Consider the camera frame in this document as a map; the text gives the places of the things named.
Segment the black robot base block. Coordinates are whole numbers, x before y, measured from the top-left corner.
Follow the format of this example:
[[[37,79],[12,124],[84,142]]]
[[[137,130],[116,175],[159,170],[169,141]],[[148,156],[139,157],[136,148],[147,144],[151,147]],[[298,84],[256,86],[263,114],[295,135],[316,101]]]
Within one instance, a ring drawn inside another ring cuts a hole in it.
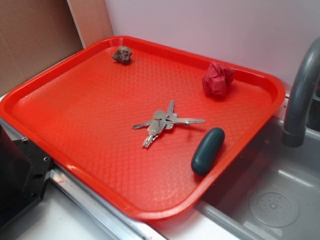
[[[0,128],[0,229],[39,204],[52,158],[31,140],[12,140]]]

